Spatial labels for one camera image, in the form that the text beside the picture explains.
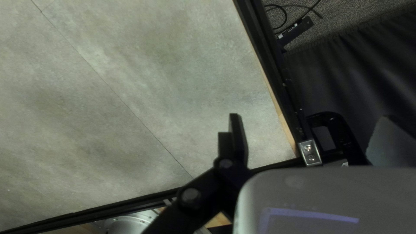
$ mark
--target gray tabletop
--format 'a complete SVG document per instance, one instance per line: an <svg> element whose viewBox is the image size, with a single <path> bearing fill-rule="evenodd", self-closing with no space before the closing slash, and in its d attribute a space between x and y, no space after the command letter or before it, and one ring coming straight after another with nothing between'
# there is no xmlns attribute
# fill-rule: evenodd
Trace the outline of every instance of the gray tabletop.
<svg viewBox="0 0 416 234"><path fill-rule="evenodd" d="M0 230L179 187L239 113L294 157L232 1L0 2Z"/></svg>

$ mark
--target gray carpet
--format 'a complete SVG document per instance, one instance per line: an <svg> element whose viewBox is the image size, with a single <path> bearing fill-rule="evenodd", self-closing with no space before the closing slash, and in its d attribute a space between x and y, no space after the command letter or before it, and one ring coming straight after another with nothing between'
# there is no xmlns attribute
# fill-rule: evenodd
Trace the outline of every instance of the gray carpet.
<svg viewBox="0 0 416 234"><path fill-rule="evenodd" d="M311 7L316 1L263 0L263 3L265 5L304 5ZM311 17L315 25L286 45L285 49L292 50L307 45L339 31L355 27L363 22L403 9L415 3L416 0L322 0L314 9L324 18L320 19L313 12L310 12L308 16ZM285 7L285 10L288 14L288 20L282 29L292 24L307 11L306 8L302 7ZM272 27L280 25L285 19L281 10L271 10L267 15L269 16Z"/></svg>

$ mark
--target black cable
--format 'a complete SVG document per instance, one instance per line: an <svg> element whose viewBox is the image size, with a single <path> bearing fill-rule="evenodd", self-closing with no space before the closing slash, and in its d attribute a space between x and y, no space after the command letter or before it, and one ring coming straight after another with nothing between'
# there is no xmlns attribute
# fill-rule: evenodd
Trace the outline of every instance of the black cable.
<svg viewBox="0 0 416 234"><path fill-rule="evenodd" d="M285 15L285 20L283 21L283 23L281 25L279 25L278 27L272 28L273 30L279 29L279 28L283 27L283 25L285 25L285 23L287 21L287 12L286 12L286 10L283 7L281 7L279 5L276 5L276 4L268 4L268 5L265 5L264 7L275 7L275 8L267 9L266 12L268 12L270 10L273 10L273 9L279 8L279 9L282 10L283 14Z"/></svg>
<svg viewBox="0 0 416 234"><path fill-rule="evenodd" d="M309 10L311 10L313 13L315 13L315 15L321 19L323 19L324 17L319 14L317 11L315 11L312 7L307 7L307 6L302 6L302 5L284 5L281 7L303 7L303 8L308 8Z"/></svg>
<svg viewBox="0 0 416 234"><path fill-rule="evenodd" d="M320 1L321 0L316 1L315 4L311 6L311 8L305 14L303 14L299 19L303 19L303 17L305 17L316 5L318 5Z"/></svg>
<svg viewBox="0 0 416 234"><path fill-rule="evenodd" d="M303 17L305 17L309 12L313 12L313 13L315 13L319 18L321 18L321 19L323 19L324 17L321 15L321 14L319 14L317 11L315 11L313 8L320 2L321 0L318 0L318 1L316 1L315 2L315 4L313 5L313 6L311 6L311 7L307 7L307 6L302 6L302 5L285 5L285 6L279 6L279 5L277 5L277 4L268 4L268 5L265 5L264 7L271 7L271 6L274 6L274 8L269 8L269 9L267 9L266 10L266 12L268 12L268 11L270 11L270 10L273 10L273 9L277 9L277 8L279 8L279 9L281 9L282 11L283 11L283 13L284 13L284 15L285 15L285 20L284 20L284 22L281 24L281 25L279 25L278 27L275 27L275 28L273 28L273 30L276 30L276 29L279 29L279 28L281 28L281 27L283 27L283 25L287 22L287 12L283 9L284 7L304 7L304 8L308 8L308 11L305 13L305 14L303 14L301 17L299 17L295 22L293 22L291 25L289 25L288 27L286 27L284 30L281 30L281 31L279 31L279 32L275 32L275 35L277 35L277 34L280 34L280 33L282 33L282 32L284 32L284 31L286 31L287 29L289 29L293 24L295 24L297 21L299 21L299 20L301 20L301 19L303 19Z"/></svg>

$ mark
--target screen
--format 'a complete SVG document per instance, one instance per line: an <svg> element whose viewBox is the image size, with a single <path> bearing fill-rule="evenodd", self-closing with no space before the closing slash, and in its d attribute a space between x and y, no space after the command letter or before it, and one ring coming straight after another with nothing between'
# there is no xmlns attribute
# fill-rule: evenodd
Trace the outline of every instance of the screen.
<svg viewBox="0 0 416 234"><path fill-rule="evenodd" d="M352 234L358 218L320 212L266 208L260 218L260 234Z"/></svg>

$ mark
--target silver mounting plate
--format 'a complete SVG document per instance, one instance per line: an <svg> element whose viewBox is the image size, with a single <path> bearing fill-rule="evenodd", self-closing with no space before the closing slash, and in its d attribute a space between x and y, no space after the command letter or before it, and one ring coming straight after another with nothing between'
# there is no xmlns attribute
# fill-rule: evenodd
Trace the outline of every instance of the silver mounting plate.
<svg viewBox="0 0 416 234"><path fill-rule="evenodd" d="M317 166L322 164L321 156L319 155L318 148L316 147L315 140L309 139L303 142L299 142L300 153L307 167Z"/></svg>

